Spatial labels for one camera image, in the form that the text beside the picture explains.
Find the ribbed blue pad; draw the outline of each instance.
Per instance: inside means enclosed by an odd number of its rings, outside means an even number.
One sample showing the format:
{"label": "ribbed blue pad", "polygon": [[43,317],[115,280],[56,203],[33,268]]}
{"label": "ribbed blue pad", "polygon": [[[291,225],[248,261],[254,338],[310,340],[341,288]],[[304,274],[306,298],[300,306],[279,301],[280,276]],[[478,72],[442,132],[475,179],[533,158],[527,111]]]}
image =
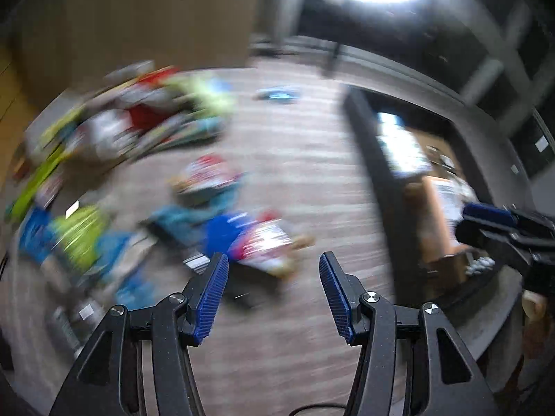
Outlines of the ribbed blue pad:
{"label": "ribbed blue pad", "polygon": [[510,211],[506,209],[497,208],[491,205],[484,205],[483,203],[469,203],[463,211],[463,216],[475,217],[476,219],[487,220],[499,225],[506,225],[508,227],[515,227],[516,220]]}
{"label": "ribbed blue pad", "polygon": [[228,281],[228,271],[228,257],[222,255],[197,307],[193,337],[199,344],[210,334],[210,329],[212,329],[221,295],[224,293],[225,284]]}
{"label": "ribbed blue pad", "polygon": [[324,255],[320,256],[320,280],[326,293],[327,302],[330,305],[331,315],[334,317],[335,326],[338,328],[338,333],[349,344],[354,336],[351,327],[351,311],[337,278]]}

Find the yellow wall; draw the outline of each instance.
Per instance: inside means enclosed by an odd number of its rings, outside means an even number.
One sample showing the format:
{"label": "yellow wall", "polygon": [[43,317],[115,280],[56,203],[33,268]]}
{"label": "yellow wall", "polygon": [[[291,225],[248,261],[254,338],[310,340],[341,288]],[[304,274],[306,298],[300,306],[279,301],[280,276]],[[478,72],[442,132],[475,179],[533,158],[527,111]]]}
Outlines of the yellow wall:
{"label": "yellow wall", "polygon": [[25,128],[37,115],[23,94],[9,51],[0,45],[0,184]]}

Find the table surface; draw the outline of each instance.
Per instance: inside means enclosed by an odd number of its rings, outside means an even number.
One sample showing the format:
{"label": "table surface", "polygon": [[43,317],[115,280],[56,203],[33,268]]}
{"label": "table surface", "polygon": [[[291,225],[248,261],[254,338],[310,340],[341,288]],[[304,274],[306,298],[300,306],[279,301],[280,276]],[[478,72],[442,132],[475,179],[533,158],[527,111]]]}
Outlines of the table surface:
{"label": "table surface", "polygon": [[[314,65],[288,59],[256,59],[252,66],[217,71],[238,102],[217,143],[124,163],[100,181],[81,170],[55,203],[62,211],[88,187],[101,186],[120,202],[113,227],[133,229],[171,201],[167,180],[174,173],[196,157],[216,152],[246,172],[237,208],[274,208],[300,232],[316,237],[314,247],[302,251],[300,271],[283,284],[279,298],[261,302],[248,314],[222,305],[210,337],[190,349],[206,414],[243,414],[245,408],[252,414],[283,414],[311,402],[347,400],[359,349],[346,346],[337,334],[317,272],[322,252],[333,251],[345,271],[357,275],[367,289],[395,300],[379,209],[341,109],[346,83],[410,100],[453,120],[496,204],[520,203],[526,191],[526,184],[510,171],[512,152],[495,122],[445,95],[348,63],[340,64],[331,80],[323,79]],[[279,84],[298,85],[301,98],[290,105],[253,99],[258,88]],[[3,199],[10,198],[8,185]],[[7,227],[2,230],[7,236]],[[188,277],[161,250],[147,267],[164,295],[181,290]],[[520,290],[512,271],[499,275],[479,308],[453,315],[475,356],[485,349],[475,340],[487,346],[496,333],[491,320],[503,318],[506,307],[510,311]],[[0,324],[13,348],[16,390],[45,413],[70,366],[44,330],[51,310],[37,266],[12,248],[0,282]],[[143,351],[148,356],[148,347]],[[394,400],[402,397],[403,387],[398,375]],[[145,384],[145,394],[152,405],[152,384]]]}

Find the screw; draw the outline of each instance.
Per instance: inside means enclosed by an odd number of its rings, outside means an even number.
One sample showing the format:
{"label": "screw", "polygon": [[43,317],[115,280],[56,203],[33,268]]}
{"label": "screw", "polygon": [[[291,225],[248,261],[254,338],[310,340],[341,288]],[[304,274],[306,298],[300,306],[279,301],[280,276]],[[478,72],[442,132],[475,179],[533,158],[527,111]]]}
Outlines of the screw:
{"label": "screw", "polygon": [[121,316],[123,313],[126,312],[126,309],[124,307],[122,307],[121,305],[116,305],[112,308],[110,308],[110,314],[112,316]]}
{"label": "screw", "polygon": [[176,292],[170,296],[170,302],[174,305],[179,305],[180,303],[183,303],[184,300],[185,297],[180,292]]}
{"label": "screw", "polygon": [[424,311],[428,314],[436,314],[439,313],[439,306],[432,302],[426,302],[423,306]]}
{"label": "screw", "polygon": [[369,303],[376,303],[379,300],[379,294],[374,291],[370,291],[364,293],[362,298]]}

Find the silver screw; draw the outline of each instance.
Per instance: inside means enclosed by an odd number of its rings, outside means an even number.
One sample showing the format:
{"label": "silver screw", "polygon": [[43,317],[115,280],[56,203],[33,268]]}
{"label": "silver screw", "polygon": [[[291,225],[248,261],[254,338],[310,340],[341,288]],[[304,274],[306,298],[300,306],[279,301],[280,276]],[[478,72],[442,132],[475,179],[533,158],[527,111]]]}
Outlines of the silver screw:
{"label": "silver screw", "polygon": [[122,307],[121,305],[116,305],[112,308],[110,308],[110,314],[112,316],[121,316],[123,313],[126,312],[126,309],[124,307]]}
{"label": "silver screw", "polygon": [[180,292],[176,292],[170,296],[170,302],[174,305],[179,305],[180,303],[183,303],[184,300],[185,297]]}
{"label": "silver screw", "polygon": [[424,311],[428,314],[436,314],[439,313],[439,306],[432,302],[426,302],[423,306]]}
{"label": "silver screw", "polygon": [[370,303],[376,303],[379,300],[379,294],[374,292],[374,291],[370,291],[370,292],[366,292],[362,298],[364,300],[366,300],[367,302]]}

